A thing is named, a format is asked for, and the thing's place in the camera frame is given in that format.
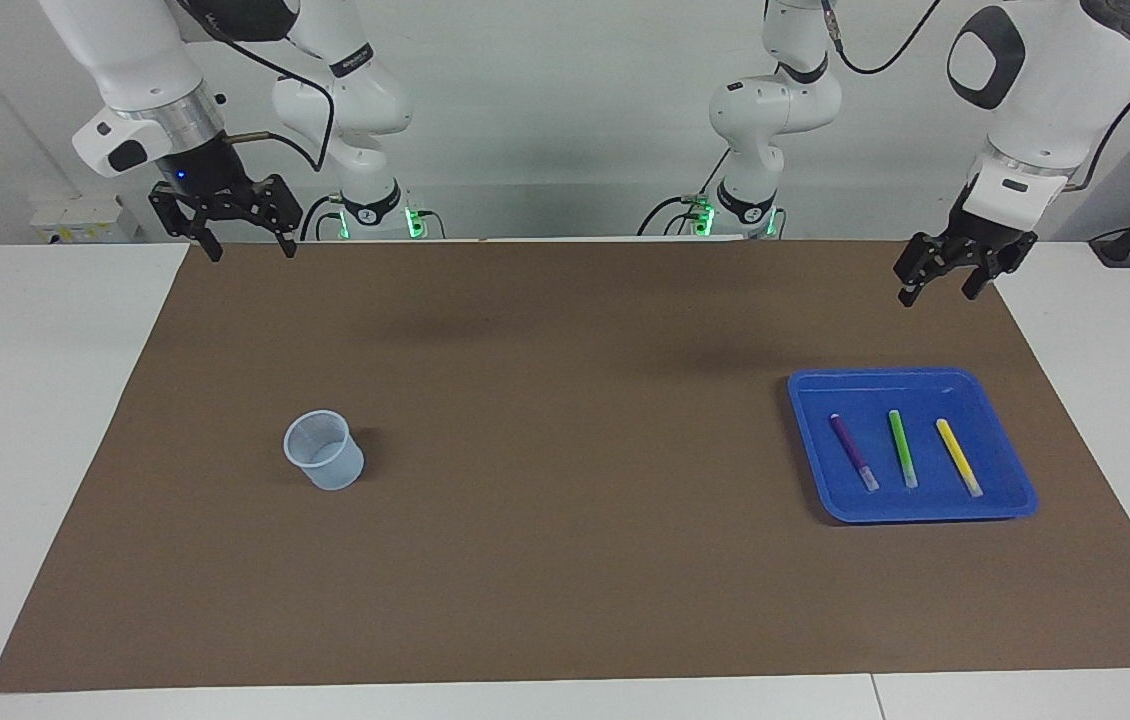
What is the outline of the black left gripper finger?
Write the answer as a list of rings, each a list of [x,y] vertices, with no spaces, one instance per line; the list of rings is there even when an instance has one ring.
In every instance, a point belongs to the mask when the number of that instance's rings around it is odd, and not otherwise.
[[[899,254],[893,272],[899,279],[899,304],[912,307],[925,284],[935,277],[944,277],[946,270],[946,246],[949,238],[939,234],[931,236],[923,232],[913,234]]]
[[[986,250],[960,287],[964,297],[970,301],[977,300],[977,296],[985,290],[986,284],[996,281],[999,275],[1016,272],[1025,255],[1026,249],[1022,243]]]

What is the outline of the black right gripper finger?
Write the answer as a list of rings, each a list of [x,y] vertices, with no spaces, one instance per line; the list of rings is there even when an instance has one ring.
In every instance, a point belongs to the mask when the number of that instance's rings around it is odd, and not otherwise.
[[[297,251],[295,232],[299,229],[304,210],[281,176],[263,179],[263,217],[267,228],[281,248],[282,255],[295,258]]]
[[[207,227],[205,217],[199,212],[191,217],[186,215],[181,200],[182,197],[175,190],[153,190],[148,196],[148,201],[168,236],[193,241],[212,263],[218,263],[223,254],[221,243]]]

